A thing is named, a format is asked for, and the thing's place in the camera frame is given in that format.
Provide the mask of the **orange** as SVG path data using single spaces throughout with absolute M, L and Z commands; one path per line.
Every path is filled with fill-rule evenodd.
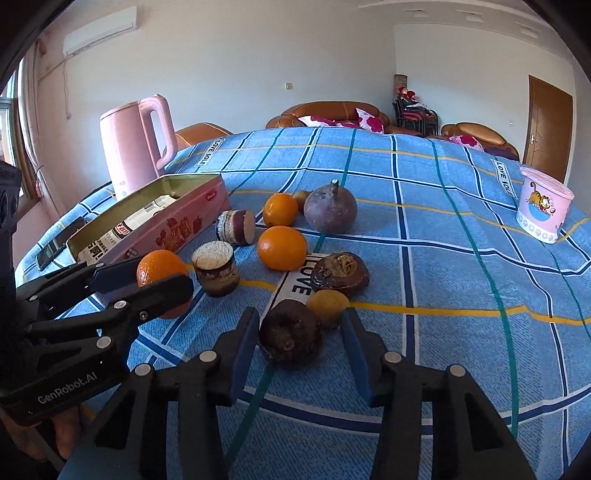
M 189 272 L 183 259 L 169 250 L 153 250 L 138 263 L 136 283 L 138 287 L 142 288 L 176 274 L 183 274 L 189 278 Z
M 273 226 L 259 236 L 259 261 L 270 270 L 293 271 L 304 265 L 308 242 L 301 232 L 287 226 Z
M 263 221 L 267 227 L 290 226 L 296 221 L 297 200 L 287 193 L 276 193 L 267 199 L 263 207 Z

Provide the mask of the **white-lidded dark jar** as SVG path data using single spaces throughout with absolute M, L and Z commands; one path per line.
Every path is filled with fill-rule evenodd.
M 238 287 L 235 251 L 228 242 L 217 240 L 200 245 L 192 252 L 191 263 L 198 283 L 208 296 L 223 297 Z

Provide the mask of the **dark brown round fruit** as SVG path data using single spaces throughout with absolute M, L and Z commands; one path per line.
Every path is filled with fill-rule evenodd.
M 324 346 L 321 320 L 304 303 L 285 299 L 270 309 L 259 326 L 259 348 L 277 367 L 295 370 L 314 362 Z

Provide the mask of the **small yellow-brown fruit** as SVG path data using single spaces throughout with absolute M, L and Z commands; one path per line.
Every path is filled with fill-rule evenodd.
M 336 329 L 342 323 L 342 312 L 349 308 L 349 299 L 335 290 L 319 290 L 308 298 L 305 306 L 317 315 L 322 327 Z

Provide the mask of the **orange front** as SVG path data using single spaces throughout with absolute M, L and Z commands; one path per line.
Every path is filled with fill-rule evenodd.
M 304 265 L 308 242 L 301 232 L 287 226 L 273 226 L 259 236 L 259 261 L 270 270 L 293 271 Z

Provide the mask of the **brown wrinkled fruit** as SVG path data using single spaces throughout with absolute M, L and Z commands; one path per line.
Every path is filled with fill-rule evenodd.
M 311 288 L 335 290 L 348 298 L 365 290 L 370 272 L 362 258 L 352 252 L 338 252 L 322 258 L 311 271 Z

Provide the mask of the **small tan fruit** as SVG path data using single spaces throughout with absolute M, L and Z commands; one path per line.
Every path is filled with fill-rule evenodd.
M 308 196 L 310 196 L 310 194 L 311 192 L 307 190 L 298 190 L 293 194 L 293 198 L 297 202 L 298 212 L 300 212 L 301 214 L 304 213 L 304 204 L 305 201 L 307 201 Z

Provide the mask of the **pink metal tin box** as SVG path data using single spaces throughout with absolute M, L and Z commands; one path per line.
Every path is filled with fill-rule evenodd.
M 158 249 L 178 252 L 228 208 L 221 175 L 164 175 L 87 223 L 67 240 L 67 248 L 76 262 L 89 265 Z

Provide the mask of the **pink electric kettle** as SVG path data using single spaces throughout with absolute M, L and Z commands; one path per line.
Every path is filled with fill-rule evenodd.
M 169 104 L 159 94 L 105 112 L 99 127 L 118 200 L 160 177 L 178 151 Z

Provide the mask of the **blue plaid tablecloth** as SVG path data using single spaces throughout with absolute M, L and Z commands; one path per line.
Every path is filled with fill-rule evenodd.
M 167 173 L 221 174 L 232 209 L 256 214 L 273 193 L 333 179 L 358 202 L 345 234 L 322 237 L 303 218 L 308 251 L 350 251 L 370 272 L 356 296 L 363 324 L 416 364 L 467 368 L 495 405 L 538 479 L 558 479 L 590 433 L 590 220 L 571 204 L 555 244 L 516 219 L 519 162 L 444 141 L 341 128 L 286 128 L 205 141 L 177 154 Z M 281 275 L 256 246 L 235 253 L 240 285 L 193 297 L 177 320 L 140 327 L 128 365 L 172 367 L 213 346 L 246 306 L 311 294 L 315 257 Z M 356 392 L 339 332 L 300 371 L 273 370 L 256 351 L 238 405 L 219 409 L 230 479 L 368 479 L 381 409 Z M 243 425 L 266 388 L 262 408 Z

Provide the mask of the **brown leather chair left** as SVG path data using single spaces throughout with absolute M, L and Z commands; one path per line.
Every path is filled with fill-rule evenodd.
M 211 140 L 231 135 L 231 131 L 208 122 L 200 122 L 175 132 L 177 149 L 197 145 L 205 140 Z

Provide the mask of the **large purple round fruit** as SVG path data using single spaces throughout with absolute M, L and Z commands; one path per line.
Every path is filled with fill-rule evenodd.
M 337 179 L 312 191 L 304 202 L 305 220 L 311 228 L 325 234 L 348 232 L 357 214 L 356 198 Z

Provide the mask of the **white air conditioner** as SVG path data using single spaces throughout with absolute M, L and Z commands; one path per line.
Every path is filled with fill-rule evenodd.
M 63 56 L 73 57 L 84 50 L 137 28 L 136 6 L 119 10 L 90 22 L 64 37 Z

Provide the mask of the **pink Garfield cup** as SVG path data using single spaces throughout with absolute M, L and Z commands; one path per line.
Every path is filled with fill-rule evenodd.
M 519 197 L 517 222 L 532 237 L 554 244 L 564 224 L 574 193 L 554 177 L 522 165 L 524 181 Z

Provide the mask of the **brown leather sofa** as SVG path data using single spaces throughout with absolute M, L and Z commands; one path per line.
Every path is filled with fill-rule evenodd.
M 303 104 L 297 104 L 284 110 L 280 115 L 273 117 L 266 123 L 266 128 L 283 127 L 304 127 L 301 117 L 318 117 L 322 120 L 335 122 L 352 122 L 360 124 L 361 120 L 358 111 L 363 110 L 368 114 L 380 118 L 385 126 L 387 134 L 407 134 L 420 136 L 422 134 L 414 130 L 394 126 L 388 115 L 382 112 L 378 107 L 358 101 L 315 101 Z

